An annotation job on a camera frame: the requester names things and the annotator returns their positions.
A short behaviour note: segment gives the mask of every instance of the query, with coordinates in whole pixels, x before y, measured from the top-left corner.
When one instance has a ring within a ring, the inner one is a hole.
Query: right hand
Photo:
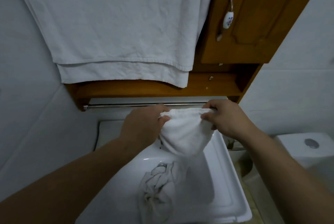
[[[203,108],[216,108],[216,113],[204,113],[201,118],[213,123],[213,129],[241,143],[259,131],[240,106],[228,99],[210,100]]]

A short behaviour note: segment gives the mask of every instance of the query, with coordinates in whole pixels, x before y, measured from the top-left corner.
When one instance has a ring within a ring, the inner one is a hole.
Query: wooden shelf
[[[236,74],[190,73],[188,86],[173,85],[149,80],[94,81],[79,84],[77,99],[106,97],[162,97],[162,96],[237,96],[241,91]]]

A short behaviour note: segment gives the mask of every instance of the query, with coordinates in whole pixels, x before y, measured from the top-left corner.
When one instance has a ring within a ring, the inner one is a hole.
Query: towel rack
[[[125,107],[143,107],[149,105],[156,105],[159,103],[115,103],[115,104],[85,104],[85,110],[99,109],[99,108],[125,108]],[[206,102],[186,102],[186,103],[164,103],[166,106],[189,106],[189,105],[205,105]]]

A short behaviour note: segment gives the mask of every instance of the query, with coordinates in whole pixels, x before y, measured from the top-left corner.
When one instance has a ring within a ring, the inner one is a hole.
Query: toilet tank
[[[292,133],[274,138],[303,167],[334,156],[334,140],[326,133]]]

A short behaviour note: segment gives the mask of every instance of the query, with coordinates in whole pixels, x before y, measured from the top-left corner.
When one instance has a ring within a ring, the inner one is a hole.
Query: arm
[[[247,149],[286,223],[334,223],[334,196],[258,129],[239,105],[211,100],[203,108],[216,108],[216,114],[202,118]]]
[[[1,223],[73,224],[103,186],[158,137],[163,105],[133,110],[120,137],[42,177],[0,203]]]

